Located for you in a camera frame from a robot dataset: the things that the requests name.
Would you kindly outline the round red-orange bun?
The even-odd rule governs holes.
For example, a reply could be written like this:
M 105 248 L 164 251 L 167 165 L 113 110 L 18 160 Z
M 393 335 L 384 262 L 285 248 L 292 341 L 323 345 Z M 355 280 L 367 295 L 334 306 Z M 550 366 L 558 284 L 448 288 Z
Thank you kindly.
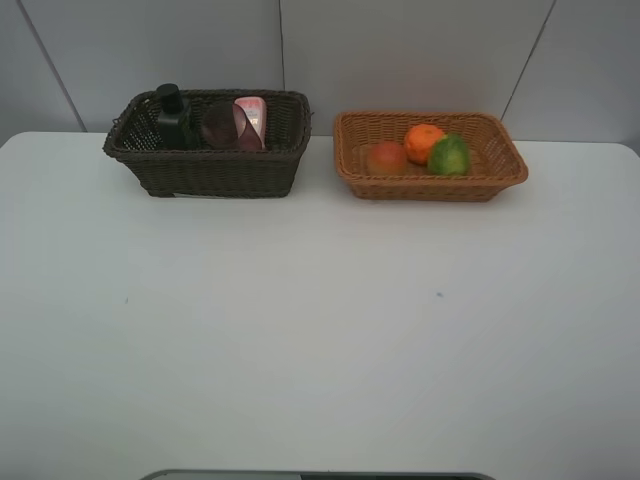
M 367 154 L 367 168 L 375 176 L 401 176 L 408 166 L 404 148 L 396 142 L 381 142 L 372 146 Z

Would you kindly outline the orange mandarin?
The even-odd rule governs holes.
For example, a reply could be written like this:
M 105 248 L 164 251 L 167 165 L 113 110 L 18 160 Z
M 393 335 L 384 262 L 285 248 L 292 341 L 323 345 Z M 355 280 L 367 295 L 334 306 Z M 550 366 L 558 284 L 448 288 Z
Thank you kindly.
M 411 127 L 404 137 L 404 148 L 410 162 L 427 165 L 434 146 L 445 136 L 445 132 L 432 124 Z

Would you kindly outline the translucent pink plastic cup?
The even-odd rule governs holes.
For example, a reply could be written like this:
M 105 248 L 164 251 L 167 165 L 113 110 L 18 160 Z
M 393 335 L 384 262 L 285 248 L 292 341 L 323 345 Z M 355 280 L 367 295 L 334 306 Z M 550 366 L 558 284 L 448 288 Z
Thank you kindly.
M 202 119 L 201 133 L 215 150 L 262 151 L 258 131 L 244 109 L 234 102 L 211 106 Z

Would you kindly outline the pink squeeze tube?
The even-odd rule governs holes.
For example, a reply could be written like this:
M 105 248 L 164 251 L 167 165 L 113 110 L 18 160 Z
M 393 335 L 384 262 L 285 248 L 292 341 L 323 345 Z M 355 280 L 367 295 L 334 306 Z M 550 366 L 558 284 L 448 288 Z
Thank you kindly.
M 258 96 L 245 96 L 237 98 L 234 104 L 244 111 L 262 144 L 265 144 L 267 119 L 267 105 L 265 100 Z

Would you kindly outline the green avocado-like fruit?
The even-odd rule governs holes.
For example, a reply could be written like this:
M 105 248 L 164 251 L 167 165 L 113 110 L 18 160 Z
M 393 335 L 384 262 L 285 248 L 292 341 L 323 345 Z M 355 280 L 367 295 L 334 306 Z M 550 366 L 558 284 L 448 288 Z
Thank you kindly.
M 470 150 L 460 135 L 445 134 L 435 143 L 428 160 L 431 175 L 465 176 L 470 169 Z

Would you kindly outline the dark green pump bottle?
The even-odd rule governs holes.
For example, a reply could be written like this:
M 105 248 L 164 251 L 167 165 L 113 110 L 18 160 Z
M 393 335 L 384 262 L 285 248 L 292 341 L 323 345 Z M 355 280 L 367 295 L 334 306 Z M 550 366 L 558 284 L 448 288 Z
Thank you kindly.
M 176 84 L 166 83 L 156 89 L 160 104 L 157 128 L 167 150 L 196 150 L 199 136 L 196 132 L 192 106 Z

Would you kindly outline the dark brown wicker basket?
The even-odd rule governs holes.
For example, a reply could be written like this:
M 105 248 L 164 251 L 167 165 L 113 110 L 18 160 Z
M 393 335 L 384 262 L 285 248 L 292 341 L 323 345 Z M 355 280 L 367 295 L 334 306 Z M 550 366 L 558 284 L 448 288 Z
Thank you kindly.
M 161 101 L 144 92 L 114 121 L 104 153 L 125 165 L 153 197 L 192 195 L 223 198 L 281 198 L 290 193 L 311 136 L 307 97 L 295 91 L 183 90 L 191 107 L 194 147 L 170 150 L 159 126 Z M 234 127 L 214 126 L 228 117 L 234 100 L 255 96 L 266 102 L 265 148 L 250 151 L 230 138 Z

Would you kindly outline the light brown wicker basket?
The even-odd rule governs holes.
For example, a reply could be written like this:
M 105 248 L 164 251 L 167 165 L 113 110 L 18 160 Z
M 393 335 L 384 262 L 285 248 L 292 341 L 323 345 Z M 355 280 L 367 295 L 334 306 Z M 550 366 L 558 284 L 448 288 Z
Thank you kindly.
M 402 143 L 406 132 L 421 123 L 462 137 L 470 148 L 468 174 L 434 176 L 415 164 L 401 176 L 369 173 L 371 147 L 384 141 Z M 484 113 L 343 112 L 334 121 L 333 143 L 337 173 L 362 199 L 486 202 L 528 178 L 528 168 L 503 124 Z

